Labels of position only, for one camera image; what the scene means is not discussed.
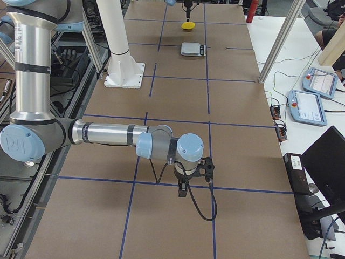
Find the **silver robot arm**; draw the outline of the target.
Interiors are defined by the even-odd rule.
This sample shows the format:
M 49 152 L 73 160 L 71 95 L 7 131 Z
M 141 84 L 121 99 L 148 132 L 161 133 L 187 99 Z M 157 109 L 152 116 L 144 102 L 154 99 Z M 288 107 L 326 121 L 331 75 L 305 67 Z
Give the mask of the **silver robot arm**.
M 15 26 L 16 109 L 1 131 L 3 151 L 27 162 L 81 143 L 133 146 L 139 157 L 173 165 L 179 196 L 190 192 L 189 180 L 206 167 L 199 136 L 187 133 L 176 138 L 166 125 L 96 124 L 51 113 L 51 32 L 58 25 L 81 31 L 82 1 L 7 1 L 6 5 Z
M 168 6 L 174 6 L 176 0 L 165 0 L 164 1 Z M 191 11 L 193 7 L 193 1 L 191 0 L 183 0 L 182 3 L 182 10 L 185 12 L 187 22 L 190 22 Z

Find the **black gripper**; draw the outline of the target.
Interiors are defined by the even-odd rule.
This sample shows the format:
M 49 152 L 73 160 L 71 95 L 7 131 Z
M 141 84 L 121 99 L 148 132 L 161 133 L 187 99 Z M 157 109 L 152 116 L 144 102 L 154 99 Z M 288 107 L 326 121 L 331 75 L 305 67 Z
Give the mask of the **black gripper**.
M 193 6 L 193 0 L 184 0 L 184 6 L 186 7 L 186 19 L 190 21 L 191 7 Z
M 192 178 L 191 174 L 183 171 L 177 163 L 174 165 L 174 174 L 178 179 L 178 197 L 186 197 L 188 193 L 187 182 Z

